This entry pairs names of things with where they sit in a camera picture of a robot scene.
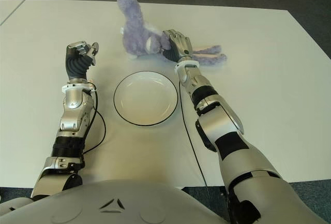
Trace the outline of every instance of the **plush toy leg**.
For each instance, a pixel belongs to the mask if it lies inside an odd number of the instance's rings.
[[[135,59],[135,58],[138,57],[137,55],[133,55],[133,54],[130,54],[130,53],[126,53],[126,54],[128,56],[128,59]]]
[[[201,65],[214,65],[227,60],[225,54],[193,54],[192,58],[199,61]]]
[[[150,36],[146,42],[145,50],[147,54],[155,54],[160,52],[160,42],[155,36]]]
[[[221,46],[200,47],[193,51],[193,54],[218,54],[221,53]]]

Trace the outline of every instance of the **white table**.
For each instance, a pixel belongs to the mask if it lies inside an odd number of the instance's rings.
[[[0,26],[23,2],[24,0],[0,0]]]
[[[284,179],[331,178],[331,61],[287,11],[162,4],[142,4],[142,10],[150,23],[180,30],[193,46],[222,45],[228,61],[201,71],[242,119],[247,140]],[[132,72],[153,70],[178,82],[170,62],[126,59],[123,23],[112,2],[26,0],[1,26],[0,186],[33,187],[62,114],[65,47],[77,40],[100,44],[88,77],[98,85],[108,128],[105,143],[86,156],[84,181],[136,178],[203,186],[179,106],[153,127],[128,124],[114,110],[114,89]],[[185,94],[183,104],[207,183],[222,185],[217,156],[197,135],[197,116]],[[102,132],[97,118],[87,146]]]

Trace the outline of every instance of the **black cable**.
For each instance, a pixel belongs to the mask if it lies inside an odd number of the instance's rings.
[[[205,176],[203,175],[203,172],[202,172],[202,169],[201,169],[200,163],[199,163],[199,161],[198,161],[197,155],[196,155],[196,153],[195,153],[195,150],[194,150],[194,147],[193,147],[193,144],[192,144],[192,141],[191,141],[190,134],[188,133],[187,126],[186,126],[186,123],[185,123],[184,112],[183,112],[183,104],[182,104],[182,93],[180,92],[180,82],[178,83],[178,87],[179,87],[180,108],[181,108],[181,110],[182,110],[182,117],[183,117],[183,122],[184,122],[185,130],[186,130],[186,133],[187,133],[188,139],[189,139],[189,141],[190,141],[190,143],[191,143],[191,147],[192,147],[192,150],[193,150],[193,153],[194,153],[194,156],[195,156],[195,160],[197,161],[197,164],[198,164],[199,170],[200,170],[200,172],[201,172],[203,182],[205,183],[205,187],[206,187],[206,189],[207,189],[207,194],[208,194],[209,203],[210,203],[210,195],[209,195],[209,190],[208,190],[207,182],[206,182]]]
[[[106,137],[106,133],[107,133],[107,130],[106,130],[106,122],[104,121],[104,118],[103,118],[102,115],[99,113],[99,111],[95,110],[95,112],[98,113],[98,114],[100,115],[100,117],[101,117],[101,119],[102,119],[102,122],[103,122],[103,127],[104,127],[103,138],[102,138],[102,140],[101,140],[97,145],[95,145],[95,146],[93,146],[92,148],[88,149],[87,151],[83,152],[83,154],[86,154],[86,153],[92,151],[93,149],[97,148],[97,147],[98,147],[98,146],[104,141],[104,139],[105,139],[105,137]]]
[[[102,115],[101,115],[101,114],[99,113],[99,111],[98,111],[98,93],[96,92],[96,90],[97,90],[97,86],[96,86],[94,83],[91,83],[91,82],[88,82],[88,83],[89,83],[89,84],[92,84],[92,85],[94,86],[94,90],[95,90],[95,91],[94,91],[94,93],[95,93],[95,107],[93,106],[94,114],[93,114],[93,117],[92,117],[91,123],[89,124],[89,126],[88,126],[88,128],[87,128],[87,130],[86,130],[86,132],[85,132],[85,135],[84,135],[84,141],[86,140],[86,137],[87,137],[87,135],[88,135],[88,132],[89,132],[90,128],[92,127],[92,124],[93,124],[93,122],[94,122],[94,119],[95,119],[95,116],[96,116],[97,113],[100,115],[100,117],[101,117],[101,119],[102,119],[103,126],[104,126],[104,134],[103,134],[103,138],[102,138],[102,140],[101,140],[97,145],[93,146],[92,148],[88,149],[87,151],[84,151],[83,154],[86,154],[86,153],[92,151],[93,149],[95,149],[96,147],[98,147],[98,146],[104,141],[104,139],[105,139],[105,137],[106,137],[106,122],[104,121],[104,118],[102,117]]]
[[[90,130],[90,128],[92,127],[92,124],[93,124],[93,121],[94,121],[94,118],[95,118],[95,116],[97,115],[97,112],[98,112],[98,93],[96,92],[96,90],[97,90],[97,86],[95,86],[95,84],[94,83],[90,83],[90,84],[92,84],[93,86],[94,86],[94,94],[95,94],[95,111],[94,111],[94,114],[93,114],[93,117],[92,117],[92,120],[91,120],[91,123],[89,124],[89,126],[88,126],[88,128],[87,128],[87,130],[86,130],[86,132],[85,132],[85,135],[84,135],[84,141],[86,140],[86,137],[87,137],[87,135],[88,135],[88,132],[89,132],[89,130]]]

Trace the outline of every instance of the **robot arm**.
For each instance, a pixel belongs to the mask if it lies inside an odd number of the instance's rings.
[[[204,145],[217,152],[228,193],[232,223],[325,223],[298,197],[268,159],[244,137],[243,125],[201,75],[192,60],[188,37],[165,31],[171,50],[163,54],[178,62],[175,72],[189,94],[199,118],[195,123]]]
[[[53,145],[52,154],[45,161],[33,189],[34,200],[82,184],[78,171],[85,166],[83,149],[94,106],[91,92],[95,90],[86,80],[90,65],[95,65],[98,43],[90,46],[85,41],[67,47],[66,70],[69,77],[62,87],[64,113]]]

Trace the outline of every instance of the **plush toy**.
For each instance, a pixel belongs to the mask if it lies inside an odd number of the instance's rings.
[[[138,0],[117,0],[119,9],[126,18],[121,28],[123,45],[129,58],[161,53],[169,50],[170,43],[164,32],[144,21]],[[215,64],[226,60],[220,46],[212,46],[193,51],[193,59],[201,64]]]

